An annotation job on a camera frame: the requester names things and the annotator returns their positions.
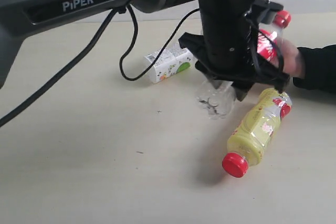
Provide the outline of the black sleeved forearm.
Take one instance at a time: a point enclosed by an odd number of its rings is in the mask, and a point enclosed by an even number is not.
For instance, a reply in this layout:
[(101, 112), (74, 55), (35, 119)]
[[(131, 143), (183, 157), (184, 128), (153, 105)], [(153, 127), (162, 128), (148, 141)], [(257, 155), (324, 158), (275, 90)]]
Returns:
[(293, 78), (297, 88), (335, 94), (335, 45), (323, 48), (299, 47), (304, 77)]

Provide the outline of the person's open hand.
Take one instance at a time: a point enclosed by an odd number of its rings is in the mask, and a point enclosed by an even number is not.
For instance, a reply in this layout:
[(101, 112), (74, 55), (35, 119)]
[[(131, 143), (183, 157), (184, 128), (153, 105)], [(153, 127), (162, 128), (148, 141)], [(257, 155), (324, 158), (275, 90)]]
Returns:
[(284, 58), (283, 72), (293, 78), (304, 79), (305, 61), (299, 49), (289, 40), (283, 39), (280, 44), (280, 52)]

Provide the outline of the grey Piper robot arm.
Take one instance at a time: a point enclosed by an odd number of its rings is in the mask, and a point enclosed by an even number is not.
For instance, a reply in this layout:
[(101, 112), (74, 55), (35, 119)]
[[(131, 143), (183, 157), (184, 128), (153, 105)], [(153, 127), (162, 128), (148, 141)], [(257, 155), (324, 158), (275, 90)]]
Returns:
[(199, 71), (233, 82), (239, 99), (254, 83), (284, 91), (289, 76), (256, 53), (259, 24), (270, 24), (283, 8), (267, 0), (1, 0), (1, 83), (32, 35), (127, 5), (153, 13), (192, 1), (198, 1), (203, 34), (185, 33), (180, 45), (195, 55)]

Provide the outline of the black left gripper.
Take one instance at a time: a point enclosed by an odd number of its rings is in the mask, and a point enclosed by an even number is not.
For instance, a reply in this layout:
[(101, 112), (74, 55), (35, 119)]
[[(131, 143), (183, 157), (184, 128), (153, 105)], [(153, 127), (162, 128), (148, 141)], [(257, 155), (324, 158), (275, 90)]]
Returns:
[(179, 46), (196, 58), (195, 68), (218, 90), (223, 80), (233, 77), (232, 87), (238, 101), (243, 101), (255, 83), (284, 92), (289, 75), (279, 71), (264, 58), (258, 58), (260, 71), (250, 63), (251, 26), (244, 18), (255, 0), (198, 0), (203, 35), (184, 33)]

